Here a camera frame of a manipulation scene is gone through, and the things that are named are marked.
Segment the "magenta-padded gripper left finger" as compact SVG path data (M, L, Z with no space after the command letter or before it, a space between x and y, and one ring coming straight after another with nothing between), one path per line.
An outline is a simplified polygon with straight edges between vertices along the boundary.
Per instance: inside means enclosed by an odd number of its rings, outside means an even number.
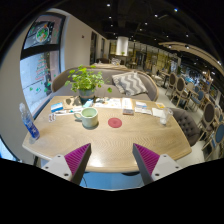
M45 164L42 169L79 185L90 155L91 144L88 143L66 155L56 155L47 164Z

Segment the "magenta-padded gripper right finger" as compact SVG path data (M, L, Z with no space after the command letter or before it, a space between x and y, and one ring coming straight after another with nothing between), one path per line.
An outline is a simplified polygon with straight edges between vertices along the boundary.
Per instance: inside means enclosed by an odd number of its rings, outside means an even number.
M132 153L145 185L182 169L169 155L158 155L136 143L133 144Z

